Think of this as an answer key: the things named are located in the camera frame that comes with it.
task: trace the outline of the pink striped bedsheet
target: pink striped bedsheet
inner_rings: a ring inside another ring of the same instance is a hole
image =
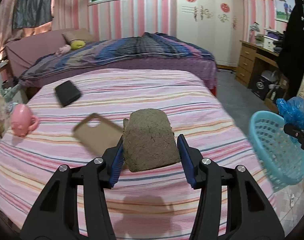
[[[103,69],[70,80],[83,94],[79,100],[60,108],[54,88],[66,80],[44,86],[28,103],[40,119],[39,127],[26,138],[8,130],[0,143],[0,209],[19,228],[58,166],[82,166],[95,158],[72,136],[72,128],[93,112],[122,126],[138,109],[163,110],[175,138],[184,134],[191,147],[221,166],[246,166],[275,206],[251,144],[198,77],[175,70]],[[125,170],[105,194],[118,239],[181,240],[191,233],[200,190],[190,187],[177,163],[152,171]],[[86,235],[82,187],[78,215],[80,232]],[[225,232],[226,216],[223,187],[219,234]]]

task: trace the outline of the pillow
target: pillow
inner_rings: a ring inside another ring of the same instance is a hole
[[[72,41],[80,40],[84,41],[86,44],[95,41],[94,36],[92,36],[89,31],[85,28],[79,30],[73,30],[62,33],[65,40],[71,45]]]

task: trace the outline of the bed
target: bed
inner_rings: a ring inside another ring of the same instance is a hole
[[[0,142],[0,210],[19,228],[37,196],[61,164],[85,165],[95,158],[73,136],[72,128],[97,112],[122,126],[123,119],[143,108],[163,110],[175,138],[184,134],[191,147],[221,166],[247,167],[275,206],[271,184],[245,135],[220,102],[194,74],[176,70],[95,70],[69,78],[82,97],[61,108],[54,88],[45,85],[28,105],[40,126],[26,138],[8,130]],[[186,182],[181,163],[131,173],[124,170],[112,190],[105,190],[118,239],[188,239],[200,190]],[[86,235],[82,188],[78,192],[80,232]],[[227,191],[222,188],[220,232],[226,228]]]
[[[5,46],[13,74],[23,87],[38,87],[103,68],[172,69],[189,71],[216,93],[216,63],[205,49],[163,33],[98,41],[56,57],[67,30],[51,31]]]

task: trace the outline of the black jacket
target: black jacket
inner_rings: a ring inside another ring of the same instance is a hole
[[[295,97],[304,75],[304,11],[302,0],[295,0],[282,47],[283,50],[279,54],[277,65],[289,79],[289,96]]]

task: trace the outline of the pink cup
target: pink cup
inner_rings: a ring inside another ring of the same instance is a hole
[[[30,108],[23,104],[14,107],[11,128],[15,135],[25,136],[39,126],[39,119],[32,115]]]

